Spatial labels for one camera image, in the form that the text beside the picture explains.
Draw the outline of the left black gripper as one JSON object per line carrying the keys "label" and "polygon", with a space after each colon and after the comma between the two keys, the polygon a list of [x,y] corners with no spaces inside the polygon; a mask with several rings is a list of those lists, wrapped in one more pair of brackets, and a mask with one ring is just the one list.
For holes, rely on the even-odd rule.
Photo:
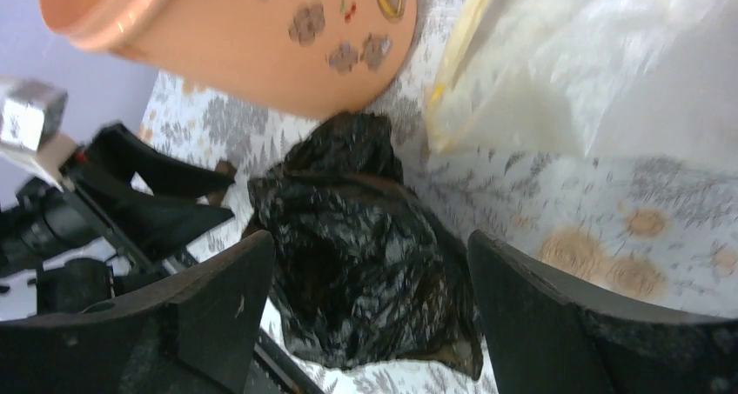
{"label": "left black gripper", "polygon": [[[163,259],[233,218],[222,206],[201,204],[214,170],[165,155],[123,124],[103,127],[63,166],[70,186],[33,177],[17,205],[1,213],[1,275],[34,270],[36,313],[76,313],[153,284],[167,272]],[[113,273],[94,257],[44,262],[103,238],[131,267]]]}

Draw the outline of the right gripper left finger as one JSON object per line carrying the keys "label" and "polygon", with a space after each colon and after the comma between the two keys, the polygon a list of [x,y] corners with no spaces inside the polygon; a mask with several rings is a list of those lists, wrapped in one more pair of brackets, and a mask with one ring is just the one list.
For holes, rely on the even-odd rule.
{"label": "right gripper left finger", "polygon": [[272,280],[260,231],[80,313],[1,325],[4,393],[242,393]]}

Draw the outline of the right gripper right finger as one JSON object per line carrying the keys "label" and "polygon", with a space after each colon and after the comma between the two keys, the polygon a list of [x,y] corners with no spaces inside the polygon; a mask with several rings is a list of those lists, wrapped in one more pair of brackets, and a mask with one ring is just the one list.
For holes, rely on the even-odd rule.
{"label": "right gripper right finger", "polygon": [[499,392],[736,392],[734,319],[619,295],[480,230],[467,248]]}

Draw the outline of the black trash bag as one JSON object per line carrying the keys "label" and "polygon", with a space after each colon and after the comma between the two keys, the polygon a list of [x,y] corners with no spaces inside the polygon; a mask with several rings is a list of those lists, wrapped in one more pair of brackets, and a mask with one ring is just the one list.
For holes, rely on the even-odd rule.
{"label": "black trash bag", "polygon": [[285,347],[343,371],[412,359],[478,379],[465,246],[405,187],[391,135],[384,115],[342,112],[248,181]]}

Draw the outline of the orange plastic trash bin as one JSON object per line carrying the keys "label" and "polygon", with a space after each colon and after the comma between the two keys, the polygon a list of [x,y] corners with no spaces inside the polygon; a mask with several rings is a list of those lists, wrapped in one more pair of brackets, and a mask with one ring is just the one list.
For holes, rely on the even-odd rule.
{"label": "orange plastic trash bin", "polygon": [[398,75],[418,0],[39,0],[80,50],[295,116],[360,110]]}

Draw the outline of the translucent white trash bag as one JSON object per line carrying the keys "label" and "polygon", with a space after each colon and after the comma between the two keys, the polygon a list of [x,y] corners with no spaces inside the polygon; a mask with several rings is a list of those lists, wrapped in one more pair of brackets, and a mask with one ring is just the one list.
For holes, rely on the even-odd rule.
{"label": "translucent white trash bag", "polygon": [[737,0],[466,0],[430,149],[737,168]]}

